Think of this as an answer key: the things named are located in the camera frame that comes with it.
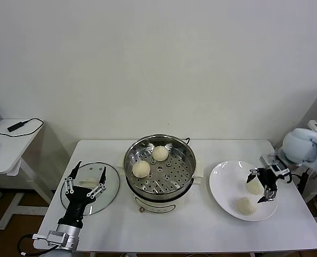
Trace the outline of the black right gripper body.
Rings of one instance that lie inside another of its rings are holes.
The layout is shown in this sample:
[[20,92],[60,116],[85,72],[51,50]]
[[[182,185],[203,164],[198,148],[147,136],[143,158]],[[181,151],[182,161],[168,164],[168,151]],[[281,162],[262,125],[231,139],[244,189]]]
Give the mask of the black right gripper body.
[[270,168],[258,168],[257,177],[264,188],[277,190],[277,177]]

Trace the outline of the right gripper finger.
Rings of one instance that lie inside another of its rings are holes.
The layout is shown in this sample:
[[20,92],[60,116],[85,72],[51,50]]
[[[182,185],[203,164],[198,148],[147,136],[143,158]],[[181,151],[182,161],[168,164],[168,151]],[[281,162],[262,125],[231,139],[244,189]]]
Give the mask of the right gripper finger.
[[248,175],[246,182],[251,182],[257,176],[258,173],[258,168],[250,169],[250,174]]
[[276,197],[276,190],[271,190],[269,188],[266,188],[263,196],[257,201],[257,203],[263,203],[263,202],[268,202],[268,201],[273,201]]

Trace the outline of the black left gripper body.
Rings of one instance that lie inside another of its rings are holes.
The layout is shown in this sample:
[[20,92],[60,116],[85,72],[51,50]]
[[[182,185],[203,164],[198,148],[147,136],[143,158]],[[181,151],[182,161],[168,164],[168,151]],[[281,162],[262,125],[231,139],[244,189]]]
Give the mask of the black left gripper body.
[[76,228],[83,227],[83,215],[88,204],[94,202],[94,198],[87,196],[92,190],[85,187],[73,187],[73,193],[66,194],[69,205],[65,215],[58,220],[58,224],[69,225]]

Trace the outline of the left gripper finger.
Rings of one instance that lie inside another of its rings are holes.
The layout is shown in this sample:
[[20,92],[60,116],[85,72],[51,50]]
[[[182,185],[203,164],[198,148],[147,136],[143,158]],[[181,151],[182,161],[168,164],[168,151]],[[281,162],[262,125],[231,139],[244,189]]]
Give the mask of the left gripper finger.
[[74,193],[74,180],[78,174],[81,161],[72,169],[71,173],[64,179],[65,193]]
[[99,194],[101,194],[106,189],[105,182],[106,182],[106,167],[104,167],[103,169],[98,185],[88,193],[88,197],[91,199],[97,198]]

